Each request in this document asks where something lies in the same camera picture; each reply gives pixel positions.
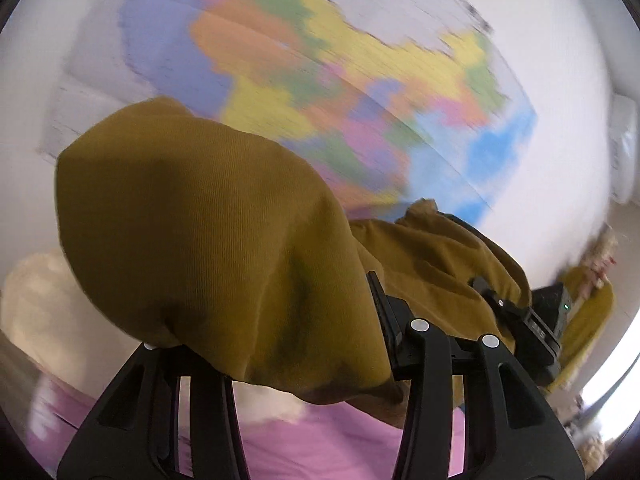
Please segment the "olive brown jacket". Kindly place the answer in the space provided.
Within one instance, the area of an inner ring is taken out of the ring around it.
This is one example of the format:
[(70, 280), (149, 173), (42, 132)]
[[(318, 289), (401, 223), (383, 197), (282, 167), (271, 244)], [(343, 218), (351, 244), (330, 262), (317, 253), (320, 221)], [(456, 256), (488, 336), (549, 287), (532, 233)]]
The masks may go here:
[(430, 200), (392, 222), (349, 219), (305, 159), (171, 99), (127, 106), (62, 151), (55, 203), (81, 289), (131, 337), (394, 427), (408, 384), (390, 370), (369, 272), (446, 334), (508, 347), (471, 283), (530, 301), (523, 269)]

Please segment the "yellow hanging garment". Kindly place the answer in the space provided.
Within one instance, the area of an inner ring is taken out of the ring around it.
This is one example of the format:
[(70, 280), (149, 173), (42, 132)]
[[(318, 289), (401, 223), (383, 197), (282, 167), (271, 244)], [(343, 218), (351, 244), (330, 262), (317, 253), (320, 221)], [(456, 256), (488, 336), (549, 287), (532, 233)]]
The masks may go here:
[(574, 266), (561, 278), (574, 304), (561, 337), (559, 375), (542, 388), (547, 396), (556, 390), (568, 390), (574, 384), (612, 315), (615, 295), (611, 282), (606, 278), (600, 287), (594, 286), (590, 274), (588, 266)]

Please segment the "cream pillow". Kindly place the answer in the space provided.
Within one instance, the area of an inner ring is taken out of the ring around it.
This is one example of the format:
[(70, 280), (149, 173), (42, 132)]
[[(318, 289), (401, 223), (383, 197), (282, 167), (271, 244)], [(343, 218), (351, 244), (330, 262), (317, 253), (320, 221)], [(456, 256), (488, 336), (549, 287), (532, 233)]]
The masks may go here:
[(140, 346), (93, 307), (59, 249), (26, 257), (6, 276), (1, 329), (42, 370), (93, 399)]

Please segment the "pink bed sheet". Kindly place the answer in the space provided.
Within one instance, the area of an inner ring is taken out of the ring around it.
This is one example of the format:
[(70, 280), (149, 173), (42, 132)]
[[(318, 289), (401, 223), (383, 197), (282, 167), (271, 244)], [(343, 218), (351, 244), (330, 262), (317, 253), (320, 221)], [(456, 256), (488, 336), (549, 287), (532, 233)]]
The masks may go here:
[[(305, 404), (277, 390), (233, 385), (245, 458), (253, 479), (388, 479), (401, 431), (346, 403)], [(43, 375), (32, 395), (26, 446), (55, 474), (94, 404), (91, 396)]]

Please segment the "colourful wall map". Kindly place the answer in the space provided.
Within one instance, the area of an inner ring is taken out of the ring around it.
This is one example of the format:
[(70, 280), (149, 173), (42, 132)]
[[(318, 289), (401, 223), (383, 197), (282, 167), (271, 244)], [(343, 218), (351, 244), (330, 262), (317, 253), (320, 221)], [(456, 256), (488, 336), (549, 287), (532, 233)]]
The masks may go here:
[(536, 122), (469, 0), (94, 0), (41, 153), (156, 96), (284, 145), (350, 211), (431, 198), (473, 224)]

